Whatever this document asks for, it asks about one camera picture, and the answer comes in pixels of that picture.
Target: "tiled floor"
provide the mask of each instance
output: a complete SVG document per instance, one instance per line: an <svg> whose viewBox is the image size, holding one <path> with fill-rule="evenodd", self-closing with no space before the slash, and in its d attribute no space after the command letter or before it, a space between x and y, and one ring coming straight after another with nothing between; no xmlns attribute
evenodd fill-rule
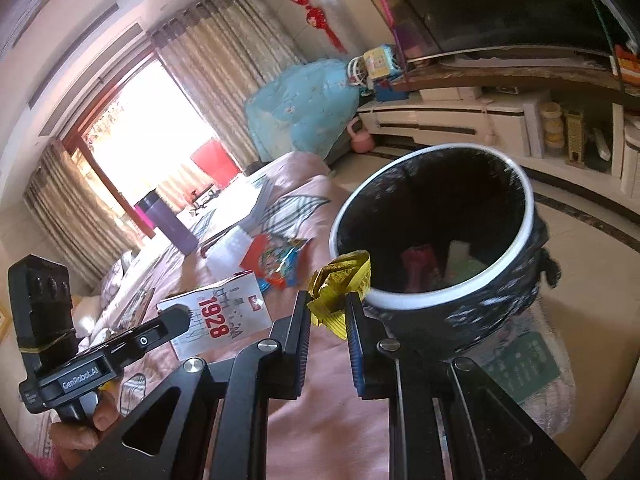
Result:
<svg viewBox="0 0 640 480"><path fill-rule="evenodd" d="M396 155L389 150L389 155ZM355 190L390 160L347 155L334 180ZM571 205L640 240L640 226L563 190L533 183L536 193ZM581 464L605 431L636 367L640 351L640 253L607 232L541 203L549 227L546 247L562 267L557 288L543 285L551 322L571 360L576 384L569 428L555 437Z"/></svg>

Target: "purple water bottle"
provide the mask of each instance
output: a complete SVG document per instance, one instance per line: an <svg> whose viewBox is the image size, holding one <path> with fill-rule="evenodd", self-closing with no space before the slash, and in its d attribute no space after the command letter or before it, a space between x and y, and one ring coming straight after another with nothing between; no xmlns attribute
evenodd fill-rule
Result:
<svg viewBox="0 0 640 480"><path fill-rule="evenodd" d="M198 239L187 229L186 225L178 220L178 217L160 198L156 190L149 191L138 202L138 205L182 254L188 256L196 250Z"/></svg>

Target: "pink kettlebell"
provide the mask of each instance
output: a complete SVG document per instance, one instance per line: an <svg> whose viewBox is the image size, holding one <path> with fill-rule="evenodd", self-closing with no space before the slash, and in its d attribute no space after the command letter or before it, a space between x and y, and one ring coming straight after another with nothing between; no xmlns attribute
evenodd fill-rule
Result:
<svg viewBox="0 0 640 480"><path fill-rule="evenodd" d="M356 153L367 153L376 147L376 142L373 140L371 134L364 129L364 127L358 131L353 131L353 126L360 118L355 116L349 124L347 124L347 131L351 136L351 149Z"/></svg>

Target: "wooden trim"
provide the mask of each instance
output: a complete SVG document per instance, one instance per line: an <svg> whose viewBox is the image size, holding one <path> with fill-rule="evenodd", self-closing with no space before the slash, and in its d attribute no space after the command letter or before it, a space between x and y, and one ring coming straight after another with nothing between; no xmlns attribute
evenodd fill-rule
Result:
<svg viewBox="0 0 640 480"><path fill-rule="evenodd" d="M73 155L75 150L80 150L84 155L84 158L89 163L89 166L91 166L92 170L95 171L95 174L105 185L109 193L111 193L114 199L116 199L122 206L134 224L136 224L138 228L149 238L153 238L156 235L153 229L140 217L139 213L127 201L127 199L124 198L124 195L118 190L115 184L100 167L98 161L95 160L94 154L82 139L82 135L94 125L95 121L98 120L107 106L111 104L116 95L122 90L123 86L126 85L133 76L140 72L140 70L157 58L155 49L150 45L123 66L98 92L98 95L86 106L84 111L76 119L76 122L71 126L71 129L68 131L65 138L62 139L62 145L71 155Z"/></svg>
<svg viewBox="0 0 640 480"><path fill-rule="evenodd" d="M422 66L392 83L392 89L414 92L431 88L460 86L516 86L521 89L548 88L583 92L595 98L640 110L640 88L620 82L611 72L574 67L449 67Z"/></svg>
<svg viewBox="0 0 640 480"><path fill-rule="evenodd" d="M77 146L78 139L87 131L95 121L98 120L102 112L113 101L123 86L133 78L140 70L147 66L158 56L153 46L148 46L140 52L134 59L129 61L118 73L111 78L107 84L98 92L98 95L86 106L84 111L76 119L70 130L62 139L62 144L69 153L73 153Z"/></svg>
<svg viewBox="0 0 640 480"><path fill-rule="evenodd" d="M149 227L148 224L141 218L139 213L133 208L133 206L124 198L121 192L118 191L118 188L111 181L111 179L104 173L104 170L98 164L98 161L95 160L94 154L91 152L89 147L84 142L82 137L78 137L76 139L75 146L80 153L84 155L84 158L91 166L92 170L95 171L95 174L102 181L105 187L109 190L109 192L113 195L113 197L118 201L118 203L122 206L124 211L129 215L129 217L135 222L135 224L140 228L140 230L149 238L153 238L156 234L154 230Z"/></svg>

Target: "toy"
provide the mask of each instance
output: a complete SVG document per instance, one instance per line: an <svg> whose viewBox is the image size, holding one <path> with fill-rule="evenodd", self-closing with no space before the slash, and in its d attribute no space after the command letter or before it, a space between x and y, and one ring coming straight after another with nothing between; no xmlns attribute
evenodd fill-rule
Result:
<svg viewBox="0 0 640 480"><path fill-rule="evenodd" d="M351 86L360 86L368 88L367 85L367 66L362 56L354 57L347 65L347 77Z"/></svg>
<svg viewBox="0 0 640 480"><path fill-rule="evenodd" d="M402 69L396 61L394 47L388 44L367 50L362 57L367 67L369 77L376 79L394 79L402 74Z"/></svg>
<svg viewBox="0 0 640 480"><path fill-rule="evenodd" d="M360 118L354 117L347 125L347 132L351 137L351 149L356 153L367 153L376 147L376 143L367 130L361 129L357 132L353 130L359 121Z"/></svg>
<svg viewBox="0 0 640 480"><path fill-rule="evenodd" d="M581 110L565 110L566 136L569 139L569 160L572 166L584 167L584 113Z"/></svg>
<svg viewBox="0 0 640 480"><path fill-rule="evenodd" d="M558 103L548 102L540 105L542 127L545 130L545 147L549 153L562 154L564 149L564 123L562 108Z"/></svg>

